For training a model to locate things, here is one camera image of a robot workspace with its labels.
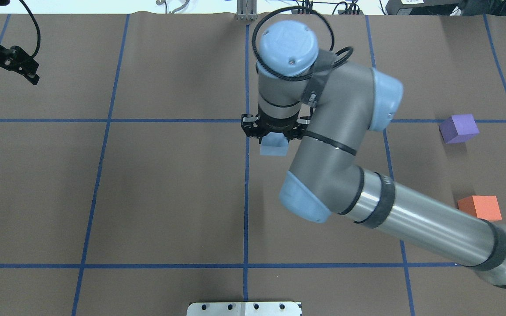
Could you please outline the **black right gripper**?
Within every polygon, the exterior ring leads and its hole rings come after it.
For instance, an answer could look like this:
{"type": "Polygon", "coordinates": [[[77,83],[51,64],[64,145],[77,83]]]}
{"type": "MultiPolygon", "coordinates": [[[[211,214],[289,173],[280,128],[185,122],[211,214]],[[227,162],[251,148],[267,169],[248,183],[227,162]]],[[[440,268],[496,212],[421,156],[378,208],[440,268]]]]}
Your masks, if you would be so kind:
{"type": "Polygon", "coordinates": [[[241,128],[248,138],[261,139],[269,133],[286,133],[288,141],[301,140],[310,124],[310,118],[298,118],[299,112],[286,118],[275,118],[265,112],[257,115],[242,114],[241,128]]]}

